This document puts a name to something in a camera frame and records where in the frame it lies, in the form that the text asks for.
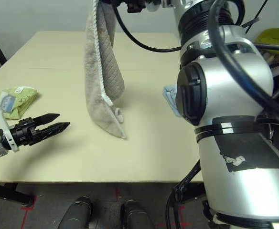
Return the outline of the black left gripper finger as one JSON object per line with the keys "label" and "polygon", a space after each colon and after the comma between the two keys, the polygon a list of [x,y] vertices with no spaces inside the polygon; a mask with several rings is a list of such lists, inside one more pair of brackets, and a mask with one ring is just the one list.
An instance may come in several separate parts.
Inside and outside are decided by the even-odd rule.
{"label": "black left gripper finger", "polygon": [[55,120],[59,114],[48,113],[33,119],[35,125],[45,125]]}
{"label": "black left gripper finger", "polygon": [[51,126],[48,126],[47,128],[43,129],[43,138],[49,138],[54,135],[57,135],[63,132],[69,125],[69,122],[59,122]]}

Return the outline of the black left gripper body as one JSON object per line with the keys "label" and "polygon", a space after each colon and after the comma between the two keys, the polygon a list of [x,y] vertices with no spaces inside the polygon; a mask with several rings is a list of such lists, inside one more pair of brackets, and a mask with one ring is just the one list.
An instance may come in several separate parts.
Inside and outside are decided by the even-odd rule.
{"label": "black left gripper body", "polygon": [[32,146],[36,143],[43,141],[46,137],[36,127],[49,123],[45,118],[25,118],[20,120],[10,132],[17,146]]}

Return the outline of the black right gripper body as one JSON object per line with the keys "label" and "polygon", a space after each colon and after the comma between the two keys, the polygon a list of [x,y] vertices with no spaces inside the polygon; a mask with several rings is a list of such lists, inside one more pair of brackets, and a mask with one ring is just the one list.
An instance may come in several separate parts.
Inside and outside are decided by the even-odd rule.
{"label": "black right gripper body", "polygon": [[144,0],[127,0],[127,12],[141,12],[146,8]]}

